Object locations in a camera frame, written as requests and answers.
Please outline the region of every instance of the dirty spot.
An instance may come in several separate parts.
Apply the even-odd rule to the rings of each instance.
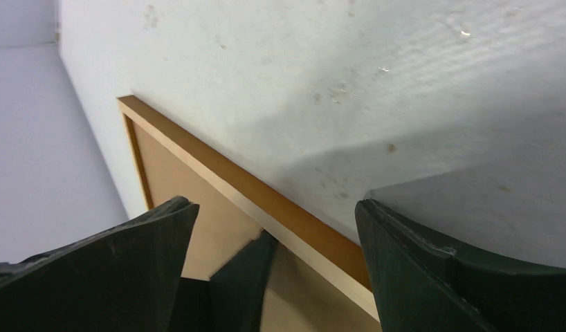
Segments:
[[[350,17],[354,17],[354,15],[356,14],[356,11],[354,10],[355,3],[356,0],[348,0],[348,16]]]
[[[511,188],[507,187],[506,185],[498,185],[497,188],[499,188],[499,190],[501,190],[502,192],[510,192]]]
[[[464,14],[466,13],[466,9],[461,8],[461,9],[452,9],[448,11],[448,14]]]
[[[292,34],[293,34],[293,33],[292,33],[291,31],[287,31],[286,33],[284,33],[284,34],[281,36],[280,39],[281,39],[281,40],[285,40],[285,39],[289,38]]]
[[[158,25],[158,13],[154,6],[148,5],[147,10],[145,11],[145,30],[155,29]]]
[[[505,16],[508,17],[508,18],[512,18],[512,17],[518,16],[518,14],[519,14],[518,10],[510,10],[510,11],[505,13]]]
[[[216,41],[216,43],[217,43],[218,45],[220,45],[220,48],[221,48],[221,49],[226,50],[226,49],[228,48],[224,43],[222,43],[222,40],[221,40],[220,35],[215,35],[215,36],[214,36],[214,40]]]

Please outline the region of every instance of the cork board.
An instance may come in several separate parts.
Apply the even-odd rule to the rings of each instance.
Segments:
[[[176,195],[200,205],[182,276],[208,280],[262,227],[134,126],[152,204]],[[285,247],[273,259],[262,331],[380,331],[379,323]]]
[[[199,222],[196,228],[207,228],[208,238],[192,239],[193,246],[207,245],[213,241],[211,237],[218,236],[221,240],[217,242],[223,242],[223,247],[216,248],[212,255],[220,262],[264,228],[302,263],[378,321],[359,246],[138,98],[127,96],[118,101],[149,207],[176,194],[201,204],[200,221],[206,222]],[[219,204],[212,207],[212,202]],[[225,230],[224,225],[211,225],[224,218],[228,225],[236,227],[228,234],[216,234]],[[185,263],[185,276],[205,279],[220,266],[209,263],[206,257],[192,256],[191,261],[196,260],[199,265]],[[196,268],[189,269],[190,264]]]

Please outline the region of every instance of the beige board surface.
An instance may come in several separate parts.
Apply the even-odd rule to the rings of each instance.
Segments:
[[[176,195],[200,204],[182,276],[207,280],[261,227],[138,125],[153,204]],[[301,259],[279,246],[264,298],[261,331],[380,331],[379,323]]]
[[[294,204],[184,128],[163,116],[136,96],[118,98],[120,110],[134,125],[190,167],[242,212],[268,230],[293,254],[378,321],[378,313],[362,249],[312,214]],[[132,148],[139,150],[136,136]],[[134,157],[143,190],[146,173]]]

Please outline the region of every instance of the wooden edge trim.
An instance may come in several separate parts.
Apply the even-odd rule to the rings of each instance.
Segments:
[[[154,208],[153,198],[151,196],[149,181],[147,180],[147,174],[143,165],[143,157],[140,155],[140,148],[138,147],[138,141],[136,139],[136,134],[134,133],[134,123],[124,113],[122,113],[122,119],[124,120],[124,127],[126,128],[126,134],[130,142],[130,148],[132,149],[132,159],[134,161],[134,167],[138,172],[140,188],[143,191],[143,196],[147,204],[147,208],[150,210]]]
[[[284,246],[378,320],[360,246],[137,97],[130,95],[118,98],[118,101],[122,113],[134,124],[159,141]]]

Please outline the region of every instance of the wall stain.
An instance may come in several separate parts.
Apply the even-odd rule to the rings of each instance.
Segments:
[[[506,185],[498,185],[497,188],[499,188],[499,190],[501,190],[502,192],[510,192],[511,188],[507,187]]]
[[[145,25],[143,26],[143,28],[145,30],[149,30],[149,28],[155,29],[158,25],[158,13],[156,12],[155,7],[152,5],[148,5],[144,16],[145,16]]]
[[[220,35],[215,35],[214,40],[216,41],[216,43],[218,43],[218,45],[220,45],[221,49],[226,50],[228,48],[225,44],[222,43]]]
[[[505,17],[512,18],[518,16],[518,14],[519,14],[519,10],[517,8],[514,8],[512,10],[508,10],[505,13]]]
[[[354,17],[356,15],[356,11],[354,8],[354,4],[356,3],[356,0],[348,0],[348,16],[349,17]]]
[[[289,38],[292,34],[293,34],[292,31],[287,31],[286,33],[284,33],[284,34],[281,36],[280,40],[285,40],[285,39]]]

